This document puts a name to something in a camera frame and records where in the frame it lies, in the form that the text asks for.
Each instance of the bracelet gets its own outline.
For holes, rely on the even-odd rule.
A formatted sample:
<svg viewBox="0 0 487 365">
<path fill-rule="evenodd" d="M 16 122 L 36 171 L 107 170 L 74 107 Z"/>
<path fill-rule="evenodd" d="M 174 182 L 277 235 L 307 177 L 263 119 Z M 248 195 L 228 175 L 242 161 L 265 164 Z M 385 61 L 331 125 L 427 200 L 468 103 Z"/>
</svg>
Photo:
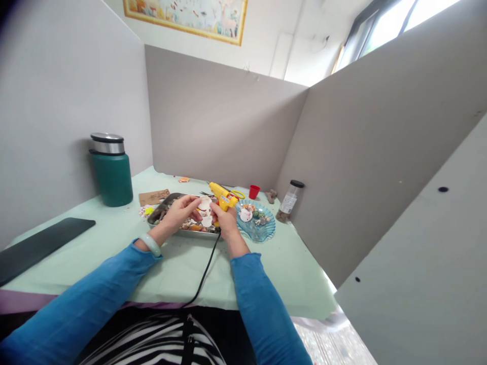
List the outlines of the bracelet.
<svg viewBox="0 0 487 365">
<path fill-rule="evenodd" d="M 161 256 L 161 248 L 156 243 L 156 241 L 154 241 L 154 238 L 149 236 L 147 233 L 142 233 L 139 236 L 139 239 L 141 239 L 146 244 L 146 246 L 149 248 L 149 250 L 151 250 L 154 257 Z"/>
</svg>

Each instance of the thermos lid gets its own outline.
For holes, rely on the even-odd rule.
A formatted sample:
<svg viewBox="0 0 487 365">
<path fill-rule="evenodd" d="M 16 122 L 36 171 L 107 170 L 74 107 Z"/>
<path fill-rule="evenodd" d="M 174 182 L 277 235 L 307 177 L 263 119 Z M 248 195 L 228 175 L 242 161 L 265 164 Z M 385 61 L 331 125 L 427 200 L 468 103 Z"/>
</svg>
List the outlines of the thermos lid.
<svg viewBox="0 0 487 365">
<path fill-rule="evenodd" d="M 113 133 L 92 133 L 91 138 L 97 142 L 121 143 L 123 137 Z"/>
<path fill-rule="evenodd" d="M 104 155 L 123 155 L 123 137 L 113 133 L 92 133 L 95 151 Z"/>
</svg>

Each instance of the table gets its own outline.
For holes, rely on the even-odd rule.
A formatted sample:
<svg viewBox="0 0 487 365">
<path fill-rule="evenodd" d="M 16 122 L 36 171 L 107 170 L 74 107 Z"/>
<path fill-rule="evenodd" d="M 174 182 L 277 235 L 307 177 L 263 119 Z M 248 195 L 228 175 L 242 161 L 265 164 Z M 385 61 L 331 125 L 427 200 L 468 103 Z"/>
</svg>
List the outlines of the table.
<svg viewBox="0 0 487 365">
<path fill-rule="evenodd" d="M 153 167 L 132 178 L 134 200 L 122 207 L 104 206 L 100 196 L 20 235 L 13 244 L 66 217 L 95 220 L 96 225 L 2 287 L 0 303 L 14 292 L 59 295 L 104 260 L 124 249 L 140 233 L 149 230 L 140 217 L 138 194 L 169 189 L 171 193 L 210 193 L 206 182 L 191 179 L 178 182 Z M 248 196 L 248 189 L 237 187 Z M 261 192 L 256 201 L 273 214 L 279 208 L 267 202 Z M 336 307 L 326 275 L 291 223 L 276 222 L 276 233 L 265 243 L 245 238 L 252 252 L 262 254 L 264 269 L 281 295 L 291 316 L 325 319 Z M 196 293 L 210 258 L 212 240 L 173 236 L 162 247 L 164 259 L 141 280 L 130 300 L 136 303 L 185 303 Z M 236 310 L 229 254 L 224 242 L 218 244 L 210 269 L 195 304 Z"/>
</svg>

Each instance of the green water bottle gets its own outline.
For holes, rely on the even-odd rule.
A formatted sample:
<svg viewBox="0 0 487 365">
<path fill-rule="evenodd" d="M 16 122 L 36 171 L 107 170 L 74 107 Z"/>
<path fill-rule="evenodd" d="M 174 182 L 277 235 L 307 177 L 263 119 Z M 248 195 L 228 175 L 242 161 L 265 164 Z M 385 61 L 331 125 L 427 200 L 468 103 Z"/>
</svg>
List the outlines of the green water bottle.
<svg viewBox="0 0 487 365">
<path fill-rule="evenodd" d="M 117 207 L 133 199 L 130 163 L 123 137 L 110 133 L 92 133 L 94 149 L 90 150 L 101 199 L 106 206 Z"/>
</svg>

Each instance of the hand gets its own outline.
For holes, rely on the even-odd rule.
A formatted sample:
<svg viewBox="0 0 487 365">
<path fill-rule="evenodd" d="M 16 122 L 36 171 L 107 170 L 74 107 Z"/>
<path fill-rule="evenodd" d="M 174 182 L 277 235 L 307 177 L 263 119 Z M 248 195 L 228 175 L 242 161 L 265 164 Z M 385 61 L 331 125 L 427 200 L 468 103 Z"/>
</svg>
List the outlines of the hand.
<svg viewBox="0 0 487 365">
<path fill-rule="evenodd" d="M 201 214 L 196 210 L 200 203 L 201 199 L 194 195 L 185 195 L 180 199 L 176 199 L 159 225 L 165 227 L 172 235 L 178 231 L 187 218 L 191 218 L 196 222 L 202 221 Z"/>
<path fill-rule="evenodd" d="M 217 204 L 211 203 L 213 223 L 218 221 L 220 228 L 222 229 L 222 237 L 225 241 L 228 238 L 237 233 L 240 235 L 237 227 L 237 211 L 235 208 L 228 208 L 227 211 L 223 211 Z"/>
</svg>

